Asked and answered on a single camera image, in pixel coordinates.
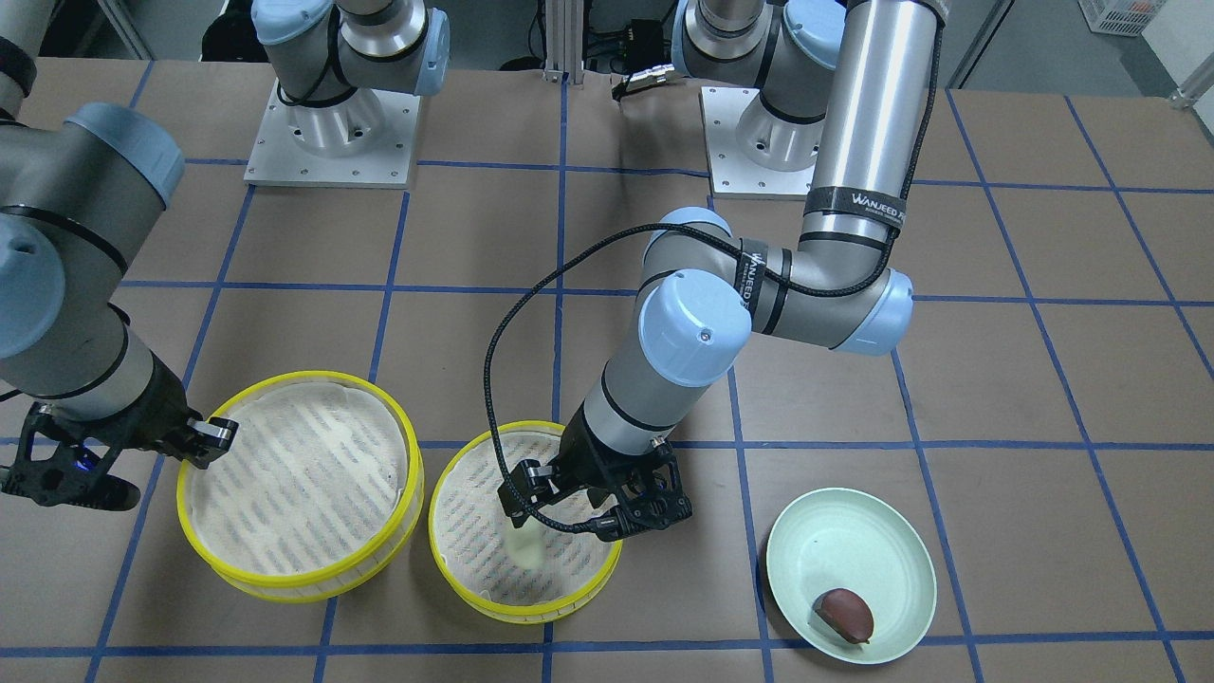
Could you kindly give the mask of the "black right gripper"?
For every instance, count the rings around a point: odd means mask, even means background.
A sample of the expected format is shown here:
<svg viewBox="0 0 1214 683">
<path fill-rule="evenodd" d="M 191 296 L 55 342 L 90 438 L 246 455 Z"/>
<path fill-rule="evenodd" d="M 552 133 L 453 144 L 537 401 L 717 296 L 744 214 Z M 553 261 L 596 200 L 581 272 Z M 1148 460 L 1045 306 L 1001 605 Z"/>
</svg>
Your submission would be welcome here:
<svg viewBox="0 0 1214 683">
<path fill-rule="evenodd" d="M 192 410 L 181 380 L 155 359 L 147 388 L 117 415 L 83 422 L 34 402 L 15 461 L 2 467 L 2 493 L 42 507 L 134 510 L 138 485 L 110 474 L 121 453 L 160 453 L 208 469 L 229 453 L 238 431 L 234 420 Z"/>
</svg>

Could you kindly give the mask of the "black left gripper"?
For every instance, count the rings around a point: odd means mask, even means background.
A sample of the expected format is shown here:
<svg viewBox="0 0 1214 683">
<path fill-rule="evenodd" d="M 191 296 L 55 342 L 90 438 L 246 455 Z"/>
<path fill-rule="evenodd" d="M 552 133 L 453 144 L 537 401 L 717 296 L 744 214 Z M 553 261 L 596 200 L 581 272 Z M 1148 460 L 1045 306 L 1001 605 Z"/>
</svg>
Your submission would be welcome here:
<svg viewBox="0 0 1214 683">
<path fill-rule="evenodd" d="M 592 436 L 585 423 L 567 425 L 560 436 L 558 454 L 548 463 L 521 459 L 512 468 L 499 450 L 503 484 L 500 505 L 514 527 L 534 519 L 558 533 L 594 533 L 600 541 L 615 542 L 639 533 L 666 530 L 690 519 L 693 506 L 683 493 L 673 446 L 657 437 L 641 455 L 615 453 Z M 586 493 L 594 508 L 607 499 L 615 505 L 585 522 L 571 524 L 543 516 L 575 493 Z"/>
</svg>

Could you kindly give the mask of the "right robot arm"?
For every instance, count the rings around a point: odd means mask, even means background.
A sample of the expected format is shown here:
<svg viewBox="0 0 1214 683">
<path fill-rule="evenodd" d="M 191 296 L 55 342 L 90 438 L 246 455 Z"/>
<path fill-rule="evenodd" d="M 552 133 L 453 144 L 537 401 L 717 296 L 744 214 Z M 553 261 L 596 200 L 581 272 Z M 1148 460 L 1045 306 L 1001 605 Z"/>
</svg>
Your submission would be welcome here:
<svg viewBox="0 0 1214 683">
<path fill-rule="evenodd" d="M 32 399 L 2 493 L 42 507 L 125 511 L 126 450 L 204 469 L 237 436 L 192 410 L 182 381 L 110 298 L 185 172 L 170 133 L 134 108 L 89 102 L 61 129 L 18 120 L 49 1 L 2 4 L 1 376 Z"/>
</svg>

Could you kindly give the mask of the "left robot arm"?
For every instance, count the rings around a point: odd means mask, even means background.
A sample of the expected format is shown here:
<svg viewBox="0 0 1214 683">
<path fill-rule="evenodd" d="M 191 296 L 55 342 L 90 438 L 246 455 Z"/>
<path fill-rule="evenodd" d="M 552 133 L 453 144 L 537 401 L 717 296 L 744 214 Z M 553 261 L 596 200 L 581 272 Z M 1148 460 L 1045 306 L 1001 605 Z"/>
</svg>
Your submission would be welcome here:
<svg viewBox="0 0 1214 683">
<path fill-rule="evenodd" d="M 946 1 L 845 1 L 815 177 L 798 246 L 733 237 L 719 214 L 669 212 L 649 234 L 628 336 L 569 422 L 551 461 L 507 463 L 486 412 L 499 510 L 615 542 L 690 519 L 668 437 L 753 334 L 886 355 L 910 323 L 910 278 L 890 268 L 935 106 Z"/>
</svg>

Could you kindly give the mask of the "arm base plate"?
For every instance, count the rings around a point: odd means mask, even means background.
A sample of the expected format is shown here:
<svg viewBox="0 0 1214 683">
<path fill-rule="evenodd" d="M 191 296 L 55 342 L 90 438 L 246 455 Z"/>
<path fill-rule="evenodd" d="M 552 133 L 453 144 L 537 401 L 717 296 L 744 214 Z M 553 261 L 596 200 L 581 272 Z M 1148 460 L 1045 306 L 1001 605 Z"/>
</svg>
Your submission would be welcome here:
<svg viewBox="0 0 1214 683">
<path fill-rule="evenodd" d="M 793 123 L 764 103 L 759 89 L 700 89 L 711 194 L 802 198 L 815 181 L 824 119 Z"/>
<path fill-rule="evenodd" d="M 244 180 L 259 187 L 408 190 L 421 97 L 357 90 L 328 108 L 287 106 L 270 87 Z"/>
</svg>

